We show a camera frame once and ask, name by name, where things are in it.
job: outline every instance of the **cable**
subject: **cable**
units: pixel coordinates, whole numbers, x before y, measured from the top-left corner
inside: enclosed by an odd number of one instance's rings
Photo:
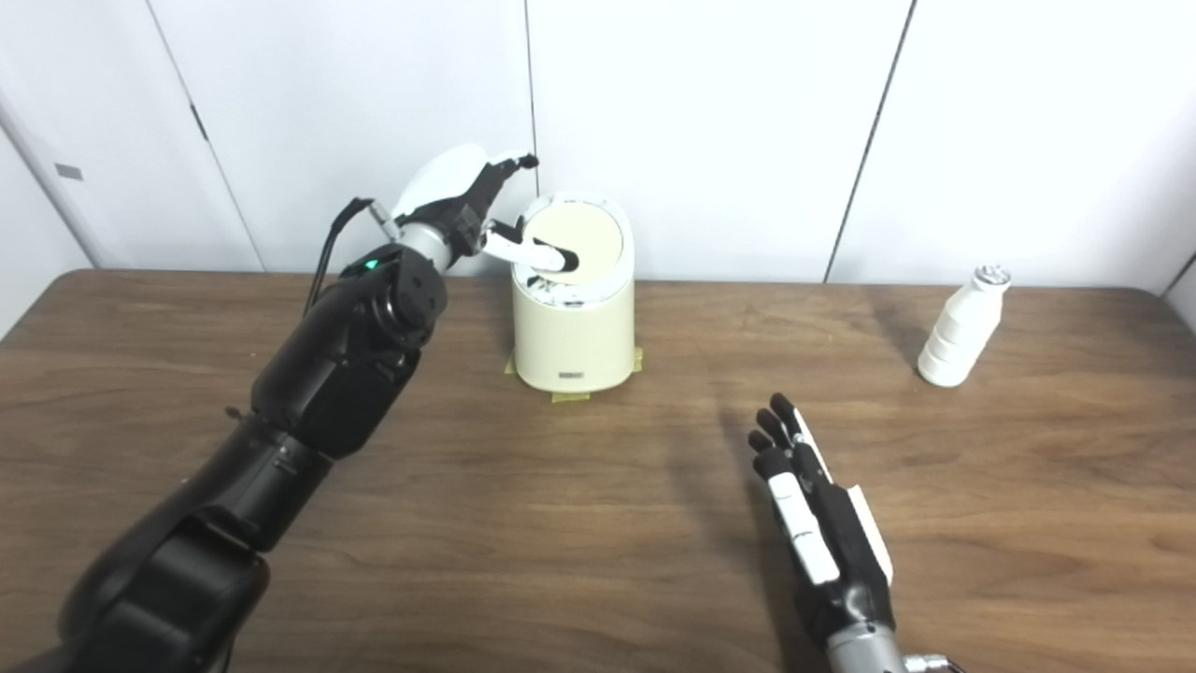
[[[328,262],[332,256],[332,246],[336,245],[336,237],[341,234],[344,226],[349,224],[349,220],[356,216],[358,213],[370,207],[373,203],[373,198],[361,198],[354,197],[341,209],[341,213],[336,215],[332,220],[332,226],[329,228],[328,238],[324,239],[324,247],[319,251],[319,262],[316,264],[316,274],[311,279],[311,289],[307,292],[307,302],[303,306],[304,314],[311,310],[311,306],[316,305],[316,299],[319,298],[319,288],[324,283],[324,275],[328,273]]]

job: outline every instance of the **white bottle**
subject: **white bottle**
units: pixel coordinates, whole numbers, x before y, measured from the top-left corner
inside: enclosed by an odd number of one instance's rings
[[[968,379],[1001,322],[1001,295],[1008,288],[1009,271],[997,264],[984,264],[976,269],[971,282],[947,299],[917,359],[922,379],[944,388]]]

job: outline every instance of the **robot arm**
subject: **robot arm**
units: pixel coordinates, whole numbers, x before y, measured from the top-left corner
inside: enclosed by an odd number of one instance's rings
[[[14,673],[208,671],[266,592],[261,553],[332,465],[365,445],[415,374],[447,305],[441,271],[480,251],[502,183],[533,165],[531,155],[474,165],[460,191],[441,189],[388,221],[396,241],[315,296],[254,384],[250,414],[96,559],[60,614],[62,644]],[[425,171],[408,194],[429,194],[427,182],[443,173]]]

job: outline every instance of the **wooden table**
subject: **wooden table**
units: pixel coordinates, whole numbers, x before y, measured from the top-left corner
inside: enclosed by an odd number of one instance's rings
[[[306,283],[79,271],[7,336],[0,668],[232,430]],[[948,391],[911,363],[950,288],[637,292],[645,371],[550,404],[502,374],[505,282],[451,280],[422,371],[269,555],[232,671],[822,671],[744,442],[774,391],[865,487],[905,651],[1196,669],[1196,339],[1159,299],[1011,289]]]

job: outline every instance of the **cream trash can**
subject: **cream trash can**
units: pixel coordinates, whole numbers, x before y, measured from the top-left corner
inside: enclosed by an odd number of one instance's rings
[[[578,268],[512,264],[519,378],[550,393],[618,386],[635,366],[635,245],[627,215],[594,194],[541,196],[519,215],[524,239],[572,250]]]

